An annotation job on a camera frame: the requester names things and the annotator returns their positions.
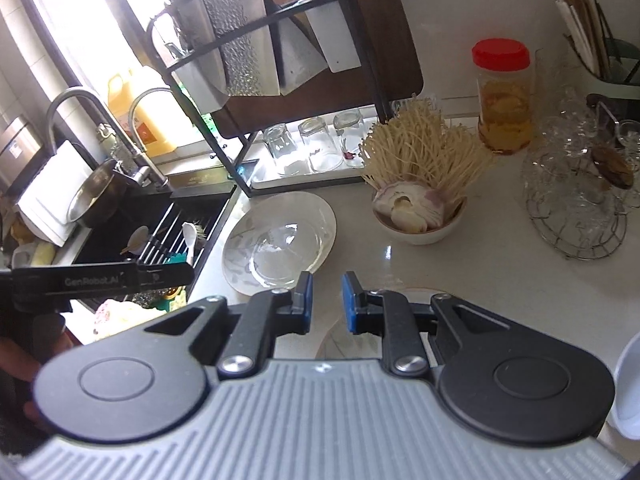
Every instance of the yellow plastic bottle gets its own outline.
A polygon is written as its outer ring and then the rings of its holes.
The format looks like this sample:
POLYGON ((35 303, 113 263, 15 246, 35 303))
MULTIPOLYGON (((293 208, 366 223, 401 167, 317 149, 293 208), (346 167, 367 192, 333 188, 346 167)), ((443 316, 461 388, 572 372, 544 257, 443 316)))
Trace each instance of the yellow plastic bottle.
MULTIPOLYGON (((132 102, 143 91, 160 86, 165 86, 162 78, 149 66, 130 68, 110 79, 108 107, 128 135, 131 136, 128 116, 132 102)), ((180 145, 180 136, 188 135, 193 127, 168 92, 144 97, 136 107, 134 125, 148 156, 171 153, 180 145)))

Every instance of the jar with red lid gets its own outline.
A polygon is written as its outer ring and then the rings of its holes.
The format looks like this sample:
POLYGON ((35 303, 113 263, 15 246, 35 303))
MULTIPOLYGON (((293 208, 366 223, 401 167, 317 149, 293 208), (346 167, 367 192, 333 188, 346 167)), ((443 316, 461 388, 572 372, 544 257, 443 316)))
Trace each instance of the jar with red lid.
POLYGON ((472 54, 480 69, 480 138, 494 153, 516 153, 533 130, 529 50, 516 40, 491 38, 476 43, 472 54))

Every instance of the garlic bulb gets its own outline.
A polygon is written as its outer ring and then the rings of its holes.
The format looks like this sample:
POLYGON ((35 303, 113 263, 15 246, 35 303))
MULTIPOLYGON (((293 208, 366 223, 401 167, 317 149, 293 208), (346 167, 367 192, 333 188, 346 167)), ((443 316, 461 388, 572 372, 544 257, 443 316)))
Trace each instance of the garlic bulb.
POLYGON ((405 233, 417 234, 441 227, 445 203, 440 194, 417 182, 396 182, 380 189, 373 209, 405 233))

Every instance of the wall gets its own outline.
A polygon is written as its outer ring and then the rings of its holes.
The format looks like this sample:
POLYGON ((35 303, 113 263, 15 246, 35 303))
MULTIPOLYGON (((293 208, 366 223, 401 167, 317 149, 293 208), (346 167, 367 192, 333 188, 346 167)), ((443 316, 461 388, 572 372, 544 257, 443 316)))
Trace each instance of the wall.
MULTIPOLYGON (((615 36, 640 44, 640 0, 599 0, 615 36)), ((475 96, 470 51, 478 40, 507 36, 545 57, 566 51, 567 33, 555 0, 402 0, 424 77, 424 92, 439 98, 475 96)), ((461 99, 457 110, 476 109, 461 99)))
MULTIPOLYGON (((23 114, 43 135, 47 108, 66 87, 20 0, 0 0, 0 131, 23 114)), ((62 104, 56 125, 71 130, 94 158, 104 159, 95 125, 77 100, 62 104)))

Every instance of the metal rod rack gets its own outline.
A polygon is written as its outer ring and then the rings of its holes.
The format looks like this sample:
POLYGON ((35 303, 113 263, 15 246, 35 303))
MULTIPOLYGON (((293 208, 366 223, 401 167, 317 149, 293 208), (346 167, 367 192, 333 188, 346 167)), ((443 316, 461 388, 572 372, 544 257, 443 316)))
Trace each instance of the metal rod rack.
POLYGON ((196 126, 200 131, 202 137, 207 141, 207 144, 211 147, 217 158, 219 158, 222 165, 228 171, 229 175, 233 178, 236 184, 242 189, 242 191, 247 196, 251 197, 258 194, 274 193, 279 190, 284 190, 284 188, 286 188, 287 190, 303 189, 309 187, 327 186, 332 184, 359 182, 361 180, 360 177, 349 177, 339 180, 315 181, 308 182, 306 184, 280 186, 279 188, 273 187, 261 190, 251 188, 248 185, 247 181, 239 173, 238 168, 244 161, 244 158, 249 148, 251 147, 255 136, 257 135, 257 132, 249 132, 246 134, 241 134, 239 136, 239 139, 242 142, 242 149, 234 160, 230 160, 220 147, 216 137, 211 133, 211 131, 209 131, 209 128, 207 127, 204 119, 201 117, 200 111, 196 108, 196 105, 182 92, 182 89, 180 88, 178 82, 174 77, 175 71, 179 68, 187 65, 188 63, 196 60, 201 56, 204 56, 205 54, 208 54, 209 52, 219 48, 220 46, 223 46, 224 44, 227 44, 233 40, 236 40, 237 38, 240 38, 241 36, 244 36, 245 34, 253 32, 254 30, 262 27, 273 25, 279 20, 290 18, 291 16, 299 12, 304 12, 306 10, 337 1, 340 5, 342 13, 344 14, 349 32, 351 33, 351 37, 353 39, 356 53, 358 54, 358 58, 360 59, 362 69, 364 70, 365 79, 372 94, 372 101, 375 104, 378 118, 381 122, 387 122, 391 117, 393 117, 393 112, 390 102, 386 97, 386 93, 382 87, 382 84, 380 83, 380 75, 378 73, 373 47, 366 32, 364 19, 360 12, 360 7, 357 4, 357 0, 297 0, 295 2, 291 2, 290 4, 282 6, 282 8, 277 12, 267 14, 266 16, 259 18, 258 20, 253 20, 252 22, 249 22, 242 27, 238 27, 226 34, 223 34, 222 36, 219 36, 215 41, 212 41, 211 43, 207 43, 205 45, 197 47, 192 52, 186 54, 180 59, 177 59, 174 63, 167 66, 154 46, 154 42, 152 39, 153 30, 156 21, 161 16, 165 14, 171 15, 172 12, 174 12, 176 5, 185 3, 187 1, 189 0, 173 0, 160 13, 158 13, 151 19, 145 31, 145 43, 148 54, 154 64, 155 69, 160 73, 162 79, 174 94, 174 97, 180 105, 180 108, 184 111, 185 115, 190 118, 194 126, 196 126))

